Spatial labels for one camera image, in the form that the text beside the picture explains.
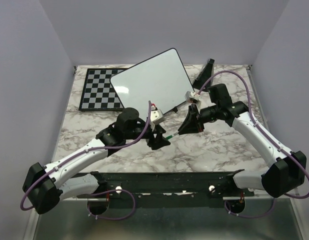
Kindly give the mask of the green white marker pen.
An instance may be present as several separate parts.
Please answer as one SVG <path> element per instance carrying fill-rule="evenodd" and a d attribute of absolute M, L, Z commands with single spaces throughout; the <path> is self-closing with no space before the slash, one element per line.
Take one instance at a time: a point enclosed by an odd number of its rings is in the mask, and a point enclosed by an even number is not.
<path fill-rule="evenodd" d="M 178 132 L 175 132 L 175 133 L 173 133 L 173 134 L 171 134 L 171 135 L 169 135 L 169 136 L 167 136 L 167 137 L 165 137 L 167 140 L 169 140 L 169 139 L 171 139 L 171 138 L 173 138 L 173 137 L 175 137 L 175 136 L 177 136 L 178 135 Z"/>

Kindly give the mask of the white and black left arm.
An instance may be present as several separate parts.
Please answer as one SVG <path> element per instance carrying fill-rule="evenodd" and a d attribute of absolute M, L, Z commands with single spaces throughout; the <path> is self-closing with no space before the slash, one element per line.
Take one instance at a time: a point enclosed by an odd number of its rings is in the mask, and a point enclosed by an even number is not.
<path fill-rule="evenodd" d="M 96 173 L 88 173 L 82 177 L 76 175 L 93 163 L 106 159 L 142 139 L 146 140 L 147 146 L 152 150 L 170 145 L 163 137 L 166 131 L 160 125 L 164 120 L 162 111 L 154 104 L 148 108 L 146 120 L 139 117 L 136 109 L 125 108 L 115 122 L 101 130 L 84 147 L 56 162 L 46 165 L 39 162 L 33 164 L 29 167 L 22 186 L 24 196 L 20 209 L 34 209 L 42 215 L 70 197 L 101 197 L 106 186 Z"/>

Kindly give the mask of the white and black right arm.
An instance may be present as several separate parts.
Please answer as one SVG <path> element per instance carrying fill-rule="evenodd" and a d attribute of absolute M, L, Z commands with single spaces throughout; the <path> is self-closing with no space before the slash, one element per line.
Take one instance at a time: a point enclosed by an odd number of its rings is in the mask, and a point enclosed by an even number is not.
<path fill-rule="evenodd" d="M 304 183 L 303 169 L 307 158 L 301 151 L 294 152 L 281 144 L 250 114 L 245 103 L 233 102 L 225 84 L 209 87 L 208 93 L 213 105 L 205 108 L 201 108 L 198 93 L 186 93 L 190 106 L 178 134 L 201 133 L 206 123 L 224 121 L 246 138 L 268 166 L 267 171 L 237 170 L 231 173 L 224 184 L 228 195 L 236 196 L 243 189 L 256 189 L 278 198 Z"/>

